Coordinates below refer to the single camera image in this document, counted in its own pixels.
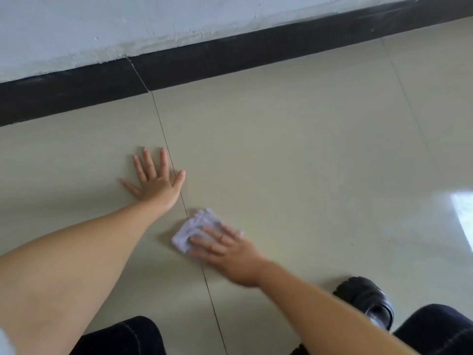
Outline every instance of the wall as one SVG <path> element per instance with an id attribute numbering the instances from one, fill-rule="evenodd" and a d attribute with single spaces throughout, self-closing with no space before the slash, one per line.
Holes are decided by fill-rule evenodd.
<path id="1" fill-rule="evenodd" d="M 398 0 L 0 0 L 0 82 Z"/>

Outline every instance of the tile floor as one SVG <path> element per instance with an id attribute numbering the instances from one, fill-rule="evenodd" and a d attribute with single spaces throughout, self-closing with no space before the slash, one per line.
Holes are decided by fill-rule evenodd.
<path id="1" fill-rule="evenodd" d="M 169 237 L 212 207 L 269 256 L 332 290 L 389 295 L 395 326 L 440 302 L 473 317 L 473 19 L 0 128 L 0 249 L 131 201 L 139 146 L 187 171 L 90 325 L 134 315 L 170 355 L 287 354 L 258 291 L 183 259 Z"/>

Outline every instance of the hand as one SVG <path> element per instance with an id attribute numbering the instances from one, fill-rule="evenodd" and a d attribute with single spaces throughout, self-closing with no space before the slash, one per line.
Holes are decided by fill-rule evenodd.
<path id="1" fill-rule="evenodd" d="M 222 224 L 226 234 L 210 227 L 203 227 L 216 242 L 201 237 L 192 237 L 190 242 L 202 249 L 193 249 L 189 254 L 216 268 L 229 281 L 246 287 L 259 286 L 265 266 L 271 262 L 263 256 L 251 241 L 239 231 Z"/>
<path id="2" fill-rule="evenodd" d="M 159 172 L 156 171 L 150 151 L 143 147 L 144 169 L 139 156 L 133 156 L 136 175 L 141 183 L 141 189 L 133 185 L 127 179 L 121 179 L 121 183 L 139 201 L 150 202 L 156 206 L 162 214 L 170 210 L 181 192 L 181 187 L 186 179 L 186 172 L 181 170 L 177 173 L 174 182 L 169 181 L 168 154 L 164 148 L 159 153 Z"/>

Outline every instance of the forearm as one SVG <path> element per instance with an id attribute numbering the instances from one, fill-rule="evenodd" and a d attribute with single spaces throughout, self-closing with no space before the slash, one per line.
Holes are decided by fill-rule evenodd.
<path id="1" fill-rule="evenodd" d="M 0 327 L 18 354 L 68 354 L 156 219 L 135 203 L 0 257 Z"/>
<path id="2" fill-rule="evenodd" d="M 269 263 L 261 290 L 282 310 L 311 354 L 414 355 L 359 311 Z"/>

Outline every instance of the black baseboard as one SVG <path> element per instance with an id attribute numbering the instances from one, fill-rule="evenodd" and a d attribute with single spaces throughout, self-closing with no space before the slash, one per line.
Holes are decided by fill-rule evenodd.
<path id="1" fill-rule="evenodd" d="M 473 16 L 473 0 L 406 0 L 0 84 L 0 126 Z"/>

